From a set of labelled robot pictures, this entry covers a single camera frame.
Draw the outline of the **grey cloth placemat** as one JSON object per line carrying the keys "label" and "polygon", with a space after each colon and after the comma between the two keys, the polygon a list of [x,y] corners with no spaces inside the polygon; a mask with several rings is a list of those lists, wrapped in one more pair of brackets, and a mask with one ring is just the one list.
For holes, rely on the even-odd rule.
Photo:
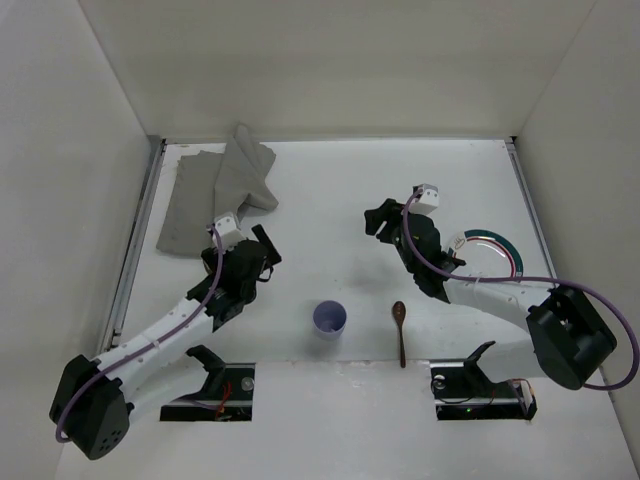
{"label": "grey cloth placemat", "polygon": [[208,227],[227,213],[242,217],[247,208],[273,211],[279,205],[266,184],[276,160],[269,147],[239,124],[222,153],[200,151],[181,157],[156,249],[197,258],[214,244]]}

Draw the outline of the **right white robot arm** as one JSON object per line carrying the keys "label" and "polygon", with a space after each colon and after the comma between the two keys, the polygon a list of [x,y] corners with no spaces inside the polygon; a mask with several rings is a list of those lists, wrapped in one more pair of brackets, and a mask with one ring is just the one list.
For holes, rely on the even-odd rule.
{"label": "right white robot arm", "polygon": [[465,261],[442,249],[431,218],[403,210],[402,204],[387,199],[365,211],[365,233],[396,248],[428,297],[479,310],[528,332],[532,345],[525,358],[535,374],[578,390],[616,349],[615,336],[580,290],[477,282]]}

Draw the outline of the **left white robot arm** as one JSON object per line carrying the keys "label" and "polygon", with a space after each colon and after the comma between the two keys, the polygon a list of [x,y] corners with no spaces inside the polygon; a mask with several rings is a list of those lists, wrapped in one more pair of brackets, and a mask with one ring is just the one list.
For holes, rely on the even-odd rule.
{"label": "left white robot arm", "polygon": [[209,274],[163,318],[116,348],[78,355],[64,367],[49,412],[58,442],[101,459],[135,421],[174,400],[228,417],[225,405],[242,380],[204,342],[256,299],[258,284],[270,280],[282,257],[261,225],[251,239],[221,224],[210,231],[215,244],[202,253]]}

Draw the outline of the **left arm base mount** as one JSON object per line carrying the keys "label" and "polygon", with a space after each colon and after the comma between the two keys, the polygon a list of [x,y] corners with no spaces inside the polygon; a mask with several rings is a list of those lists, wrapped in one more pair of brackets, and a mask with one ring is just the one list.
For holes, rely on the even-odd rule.
{"label": "left arm base mount", "polygon": [[250,422],[253,414],[255,363],[226,363],[200,345],[186,352],[207,372],[201,388],[160,409],[160,422]]}

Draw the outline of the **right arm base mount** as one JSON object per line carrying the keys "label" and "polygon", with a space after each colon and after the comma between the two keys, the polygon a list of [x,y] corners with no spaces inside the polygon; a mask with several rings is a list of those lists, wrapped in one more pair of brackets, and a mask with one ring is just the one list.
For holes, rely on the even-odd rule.
{"label": "right arm base mount", "polygon": [[439,421],[524,420],[537,413],[537,400],[526,379],[492,382],[478,365],[495,341],[485,342],[465,358],[429,363],[430,389]]}

